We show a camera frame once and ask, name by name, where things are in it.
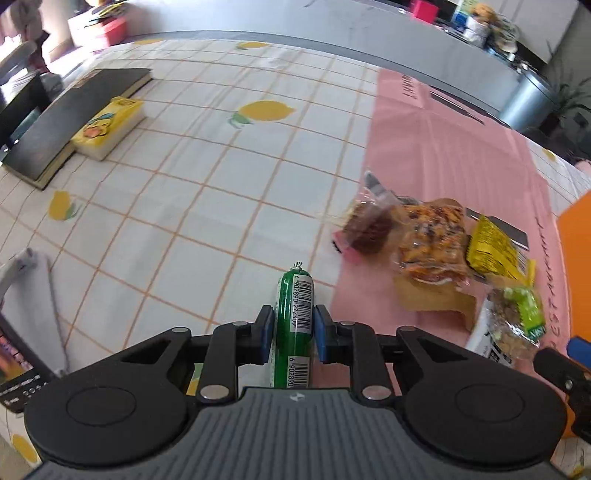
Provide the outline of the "potted green plant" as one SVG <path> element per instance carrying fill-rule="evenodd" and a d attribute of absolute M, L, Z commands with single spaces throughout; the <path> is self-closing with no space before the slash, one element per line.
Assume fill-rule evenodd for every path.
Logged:
<path fill-rule="evenodd" d="M 574 70 L 566 69 L 562 59 L 556 64 L 552 60 L 544 67 L 541 78 L 550 90 L 552 110 L 540 126 L 547 137 L 561 125 L 562 120 L 572 111 L 590 112 L 587 101 L 590 99 L 590 77 L 575 81 Z"/>

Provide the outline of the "white pretzel stick box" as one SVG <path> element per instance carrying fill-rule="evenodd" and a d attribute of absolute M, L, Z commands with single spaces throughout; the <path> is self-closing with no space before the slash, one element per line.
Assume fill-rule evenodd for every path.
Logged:
<path fill-rule="evenodd" d="M 482 304 L 465 348 L 496 363 L 514 368 L 515 361 L 507 353 L 508 348 L 501 346 L 502 333 L 509 328 L 511 319 L 519 319 L 519 313 L 509 306 L 501 289 L 493 289 Z"/>

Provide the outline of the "mixed nut brittle pack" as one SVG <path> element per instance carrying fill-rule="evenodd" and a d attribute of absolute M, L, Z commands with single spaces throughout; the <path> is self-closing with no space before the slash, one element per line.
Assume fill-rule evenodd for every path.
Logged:
<path fill-rule="evenodd" d="M 470 331 L 477 299 L 469 292 L 465 209 L 453 199 L 404 204 L 392 255 L 401 305 L 415 312 L 455 312 Z"/>

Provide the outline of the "white tv console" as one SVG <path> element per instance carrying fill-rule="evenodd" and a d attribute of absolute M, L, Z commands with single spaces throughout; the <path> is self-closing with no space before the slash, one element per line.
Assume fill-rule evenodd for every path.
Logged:
<path fill-rule="evenodd" d="M 373 63 L 493 115 L 519 81 L 506 63 L 379 1 L 132 1 L 127 21 L 134 37 L 269 40 Z"/>

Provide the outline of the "yellow snack packet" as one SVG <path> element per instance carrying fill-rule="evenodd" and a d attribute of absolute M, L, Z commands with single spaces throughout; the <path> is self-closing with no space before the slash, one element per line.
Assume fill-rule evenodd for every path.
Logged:
<path fill-rule="evenodd" d="M 529 287 L 535 283 L 536 262 L 519 250 L 511 238 L 485 216 L 480 217 L 473 229 L 467 262 L 481 275 L 501 276 Z"/>

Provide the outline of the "green nut packet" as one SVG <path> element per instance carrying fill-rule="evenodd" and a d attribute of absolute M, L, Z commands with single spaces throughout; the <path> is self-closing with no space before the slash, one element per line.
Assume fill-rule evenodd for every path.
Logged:
<path fill-rule="evenodd" d="M 537 294 L 525 287 L 495 288 L 487 300 L 494 343 L 512 360 L 532 360 L 546 334 L 546 320 Z"/>

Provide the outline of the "yellow tissue pack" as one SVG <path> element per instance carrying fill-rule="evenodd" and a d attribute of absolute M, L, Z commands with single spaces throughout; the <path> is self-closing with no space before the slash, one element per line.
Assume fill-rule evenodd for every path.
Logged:
<path fill-rule="evenodd" d="M 76 132 L 70 143 L 77 153 L 102 161 L 144 118 L 142 100 L 113 97 Z"/>

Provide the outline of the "lemon pattern tablecloth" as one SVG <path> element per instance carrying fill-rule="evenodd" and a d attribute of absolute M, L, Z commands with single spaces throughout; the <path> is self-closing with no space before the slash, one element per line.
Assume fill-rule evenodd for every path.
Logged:
<path fill-rule="evenodd" d="M 151 71 L 140 124 L 44 190 L 1 175 L 1 256 L 48 256 L 69 367 L 172 326 L 249 319 L 297 262 L 331 305 L 345 262 L 332 232 L 367 170 L 379 66 L 211 39 L 128 43 L 96 63 Z"/>

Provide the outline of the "teddy bear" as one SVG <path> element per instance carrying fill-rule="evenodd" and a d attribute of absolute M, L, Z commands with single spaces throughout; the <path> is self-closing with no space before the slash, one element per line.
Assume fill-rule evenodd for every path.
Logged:
<path fill-rule="evenodd" d="M 471 30 L 489 28 L 498 20 L 496 11 L 486 3 L 478 2 L 469 9 L 467 27 Z"/>

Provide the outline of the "pink plastic mat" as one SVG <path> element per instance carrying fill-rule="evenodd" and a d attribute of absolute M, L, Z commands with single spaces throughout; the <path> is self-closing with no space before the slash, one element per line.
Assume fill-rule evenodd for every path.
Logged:
<path fill-rule="evenodd" d="M 452 199 L 524 231 L 536 262 L 535 287 L 543 302 L 545 346 L 565 351 L 570 338 L 569 294 L 549 186 L 526 139 L 478 113 L 461 114 L 432 97 L 431 88 L 383 69 L 365 167 L 399 195 L 422 201 Z M 466 344 L 464 314 L 405 308 L 390 260 L 342 263 L 329 313 L 335 321 L 368 324 L 393 334 L 403 325 Z"/>

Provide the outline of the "orange cardboard box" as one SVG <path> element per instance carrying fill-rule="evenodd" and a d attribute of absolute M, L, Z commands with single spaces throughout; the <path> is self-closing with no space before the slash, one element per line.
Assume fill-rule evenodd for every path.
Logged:
<path fill-rule="evenodd" d="M 558 232 L 567 278 L 569 334 L 590 341 L 590 193 L 558 218 Z"/>

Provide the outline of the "red box on console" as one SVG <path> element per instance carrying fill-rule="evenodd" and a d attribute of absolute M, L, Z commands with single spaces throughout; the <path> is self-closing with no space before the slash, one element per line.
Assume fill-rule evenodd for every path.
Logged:
<path fill-rule="evenodd" d="M 428 0 L 412 0 L 410 13 L 415 19 L 433 24 L 438 17 L 439 7 Z"/>

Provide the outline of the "silver trash can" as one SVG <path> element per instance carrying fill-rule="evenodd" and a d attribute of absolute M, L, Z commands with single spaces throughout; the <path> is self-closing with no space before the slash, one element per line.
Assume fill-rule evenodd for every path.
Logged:
<path fill-rule="evenodd" d="M 500 111 L 499 120 L 520 133 L 538 128 L 554 110 L 556 97 L 555 90 L 544 78 L 526 71 Z"/>

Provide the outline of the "green sausage stick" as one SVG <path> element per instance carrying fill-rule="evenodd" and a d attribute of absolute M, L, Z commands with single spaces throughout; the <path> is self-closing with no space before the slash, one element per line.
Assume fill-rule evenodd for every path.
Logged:
<path fill-rule="evenodd" d="M 314 306 L 314 279 L 303 263 L 294 263 L 277 284 L 273 388 L 301 389 L 310 385 Z"/>

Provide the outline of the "brown cake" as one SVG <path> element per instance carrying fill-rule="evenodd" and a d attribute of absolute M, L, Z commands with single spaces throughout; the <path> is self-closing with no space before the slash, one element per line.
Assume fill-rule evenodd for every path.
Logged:
<path fill-rule="evenodd" d="M 401 199 L 386 188 L 376 174 L 366 170 L 363 188 L 346 211 L 332 246 L 349 263 L 380 255 L 401 221 Z"/>

